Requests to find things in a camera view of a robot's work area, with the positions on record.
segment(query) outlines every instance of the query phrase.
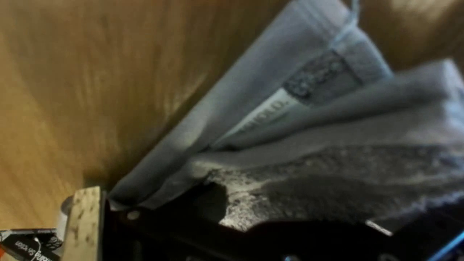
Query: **wooden surface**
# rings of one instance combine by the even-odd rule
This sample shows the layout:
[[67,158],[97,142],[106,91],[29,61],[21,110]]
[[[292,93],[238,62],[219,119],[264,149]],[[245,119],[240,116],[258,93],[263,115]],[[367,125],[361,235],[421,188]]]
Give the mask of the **wooden surface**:
[[83,188],[74,193],[64,239],[63,261],[100,260],[103,212],[100,187]]
[[[0,229],[126,174],[286,1],[0,0]],[[363,28],[395,68],[464,61],[463,0],[364,0]]]

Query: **wood grain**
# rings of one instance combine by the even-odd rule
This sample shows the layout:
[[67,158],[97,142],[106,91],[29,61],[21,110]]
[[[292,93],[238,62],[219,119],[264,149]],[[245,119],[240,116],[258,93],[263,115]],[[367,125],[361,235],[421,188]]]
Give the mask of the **wood grain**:
[[[286,1],[0,0],[0,229],[126,174]],[[363,3],[396,70],[464,64],[463,0]]]
[[100,187],[77,190],[64,239],[63,261],[97,261],[102,251],[103,194]]

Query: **black object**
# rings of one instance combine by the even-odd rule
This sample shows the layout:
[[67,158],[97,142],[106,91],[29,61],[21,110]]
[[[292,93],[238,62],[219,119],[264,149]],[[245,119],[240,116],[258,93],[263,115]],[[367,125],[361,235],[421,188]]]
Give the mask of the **black object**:
[[[199,210],[205,199],[216,199],[219,210],[212,202],[209,213]],[[338,222],[273,222],[238,232],[218,225],[224,215],[218,199],[218,187],[202,187],[155,212],[106,215],[103,261],[464,260],[461,203],[419,215],[386,236],[364,223]]]

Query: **wooden block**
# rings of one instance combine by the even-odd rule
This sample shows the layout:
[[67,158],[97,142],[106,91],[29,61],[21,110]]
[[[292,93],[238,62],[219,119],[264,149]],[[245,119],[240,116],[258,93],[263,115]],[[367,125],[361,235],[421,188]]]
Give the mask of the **wooden block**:
[[105,200],[100,187],[74,194],[64,241],[63,261],[97,261],[103,229]]

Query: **wooden wall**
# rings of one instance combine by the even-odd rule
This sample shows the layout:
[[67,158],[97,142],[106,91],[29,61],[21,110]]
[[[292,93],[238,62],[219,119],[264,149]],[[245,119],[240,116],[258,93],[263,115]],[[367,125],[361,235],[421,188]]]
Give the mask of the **wooden wall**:
[[[287,0],[0,0],[0,229],[131,167]],[[463,0],[364,0],[395,68],[464,62]]]

